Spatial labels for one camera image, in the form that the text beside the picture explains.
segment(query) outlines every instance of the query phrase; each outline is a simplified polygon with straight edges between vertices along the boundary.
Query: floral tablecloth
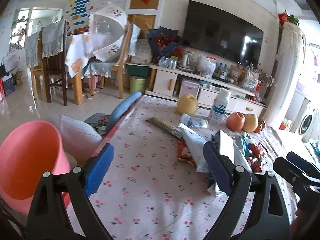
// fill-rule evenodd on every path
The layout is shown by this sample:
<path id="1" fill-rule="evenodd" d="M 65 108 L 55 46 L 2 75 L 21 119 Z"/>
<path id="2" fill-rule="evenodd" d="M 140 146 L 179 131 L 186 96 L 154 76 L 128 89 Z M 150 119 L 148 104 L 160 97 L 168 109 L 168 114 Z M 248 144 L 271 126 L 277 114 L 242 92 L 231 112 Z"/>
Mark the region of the floral tablecloth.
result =
<path id="1" fill-rule="evenodd" d="M 207 190 L 206 173 L 176 159 L 177 143 L 171 135 L 146 122 L 157 117 L 177 127 L 181 115 L 176 102 L 144 96 L 119 125 L 114 136 L 106 138 L 115 149 L 114 160 L 96 194 L 90 197 L 97 215 L 114 239 L 203 239 L 220 214 L 227 196 L 213 197 Z M 199 109 L 196 116 L 207 117 L 208 110 Z M 219 129 L 229 135 L 225 126 L 196 129 L 207 140 Z M 274 130 L 265 128 L 252 135 L 261 141 L 265 155 L 263 172 L 272 170 L 273 161 L 286 156 Z M 290 220 L 296 210 L 292 187 L 276 175 L 287 205 Z M 249 193 L 243 214 L 233 234 L 243 230 L 253 199 Z M 69 204 L 68 215 L 75 232 L 83 234 Z"/>
<path id="2" fill-rule="evenodd" d="M 66 48 L 67 55 L 65 64 L 68 66 L 70 77 L 74 77 L 88 63 L 91 57 L 94 57 L 93 47 L 103 48 L 110 43 L 110 36 L 104 34 L 96 34 L 89 37 L 89 34 L 78 34 L 67 36 Z"/>

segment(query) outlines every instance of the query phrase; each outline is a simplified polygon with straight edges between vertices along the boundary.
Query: black tv screen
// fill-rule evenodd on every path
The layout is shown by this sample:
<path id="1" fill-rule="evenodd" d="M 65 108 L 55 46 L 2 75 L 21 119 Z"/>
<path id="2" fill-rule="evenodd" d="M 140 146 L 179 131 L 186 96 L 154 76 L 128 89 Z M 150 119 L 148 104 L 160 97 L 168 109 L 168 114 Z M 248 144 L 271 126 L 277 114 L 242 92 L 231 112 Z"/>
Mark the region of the black tv screen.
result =
<path id="1" fill-rule="evenodd" d="M 231 13 L 189 1 L 183 41 L 193 49 L 257 66 L 263 31 Z"/>

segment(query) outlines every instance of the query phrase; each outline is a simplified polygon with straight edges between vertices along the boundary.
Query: blue chair back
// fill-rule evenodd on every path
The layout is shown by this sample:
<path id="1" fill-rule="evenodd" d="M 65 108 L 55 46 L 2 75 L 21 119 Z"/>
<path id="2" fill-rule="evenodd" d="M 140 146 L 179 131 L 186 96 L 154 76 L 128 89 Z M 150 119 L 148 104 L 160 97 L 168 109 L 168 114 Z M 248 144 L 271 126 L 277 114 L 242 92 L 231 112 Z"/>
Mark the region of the blue chair back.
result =
<path id="1" fill-rule="evenodd" d="M 133 103 L 142 96 L 141 92 L 135 92 L 128 98 L 123 100 L 111 113 L 108 122 L 106 124 L 106 134 L 108 134 L 113 127 L 117 124 L 120 118 L 124 115 L 126 111 L 133 105 Z"/>

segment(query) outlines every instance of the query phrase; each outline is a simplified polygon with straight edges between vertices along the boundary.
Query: white towel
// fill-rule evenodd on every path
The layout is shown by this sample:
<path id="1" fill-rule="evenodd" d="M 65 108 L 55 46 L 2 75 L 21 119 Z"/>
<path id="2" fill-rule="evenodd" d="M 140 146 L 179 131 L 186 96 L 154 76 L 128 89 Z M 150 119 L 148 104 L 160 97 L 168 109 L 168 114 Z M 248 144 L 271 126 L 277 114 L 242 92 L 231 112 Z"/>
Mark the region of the white towel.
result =
<path id="1" fill-rule="evenodd" d="M 38 65 L 38 37 L 39 32 L 26 37 L 26 67 L 31 68 Z"/>
<path id="2" fill-rule="evenodd" d="M 42 58 L 55 56 L 63 51 L 65 21 L 51 23 L 42 29 Z"/>

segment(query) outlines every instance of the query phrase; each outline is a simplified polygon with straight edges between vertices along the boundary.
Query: blue gripper pad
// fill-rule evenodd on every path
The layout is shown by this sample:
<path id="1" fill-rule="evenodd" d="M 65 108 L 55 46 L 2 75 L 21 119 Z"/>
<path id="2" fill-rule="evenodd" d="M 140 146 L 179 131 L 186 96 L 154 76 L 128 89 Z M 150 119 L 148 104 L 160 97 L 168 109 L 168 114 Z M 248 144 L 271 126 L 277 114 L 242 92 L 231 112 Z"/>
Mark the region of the blue gripper pad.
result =
<path id="1" fill-rule="evenodd" d="M 203 156 L 209 166 L 215 181 L 217 182 L 219 189 L 230 196 L 231 189 L 231 175 L 228 167 L 226 167 L 225 160 L 220 155 L 218 150 L 214 147 L 212 142 L 206 142 L 203 146 Z"/>
<path id="2" fill-rule="evenodd" d="M 100 184 L 107 173 L 114 157 L 113 146 L 107 143 L 100 151 L 98 156 L 90 158 L 84 165 L 85 187 L 84 193 L 87 197 L 96 193 Z"/>

